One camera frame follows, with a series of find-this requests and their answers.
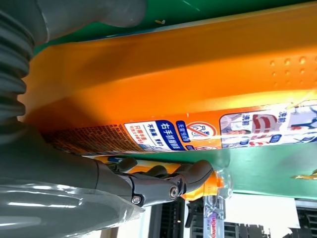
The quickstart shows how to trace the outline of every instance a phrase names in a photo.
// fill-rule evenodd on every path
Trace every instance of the metal screw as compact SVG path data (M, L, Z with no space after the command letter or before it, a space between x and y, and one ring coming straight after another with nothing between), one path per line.
M176 185L173 185L171 187L171 189L169 190L169 197L171 200L174 200L175 198L177 198L178 195L178 188Z
M140 196L133 196L131 202L133 204L139 204L141 202L141 197Z

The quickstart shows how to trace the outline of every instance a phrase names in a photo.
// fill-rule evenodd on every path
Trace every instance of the product label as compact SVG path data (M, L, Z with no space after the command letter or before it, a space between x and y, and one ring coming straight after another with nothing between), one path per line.
M220 118L223 148L307 143L317 140L317 106L228 114Z
M317 101L152 117L45 133L79 155L215 150L317 141Z
M204 238L217 238L217 214L214 212L204 220Z
M125 126L132 139L144 151L185 150L178 138L174 124L168 120L127 123Z

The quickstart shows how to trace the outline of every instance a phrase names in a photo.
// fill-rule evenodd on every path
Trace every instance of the transparent plastic bottle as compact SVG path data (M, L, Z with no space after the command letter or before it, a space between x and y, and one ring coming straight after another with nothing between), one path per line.
M218 189L217 196L204 198L204 238L224 238L224 219L226 199L232 194L232 181L228 170L217 171L223 185Z

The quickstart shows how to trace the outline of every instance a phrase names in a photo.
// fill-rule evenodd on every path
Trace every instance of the white label sticker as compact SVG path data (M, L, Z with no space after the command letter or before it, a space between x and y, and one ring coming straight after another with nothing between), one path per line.
M126 123L125 126L132 139L145 151L171 151L161 135L155 121Z

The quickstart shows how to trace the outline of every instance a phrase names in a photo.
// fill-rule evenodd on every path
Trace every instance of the orange product packaging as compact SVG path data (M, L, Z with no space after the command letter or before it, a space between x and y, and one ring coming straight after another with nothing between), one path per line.
M317 3L49 47L23 120L78 155L317 141Z

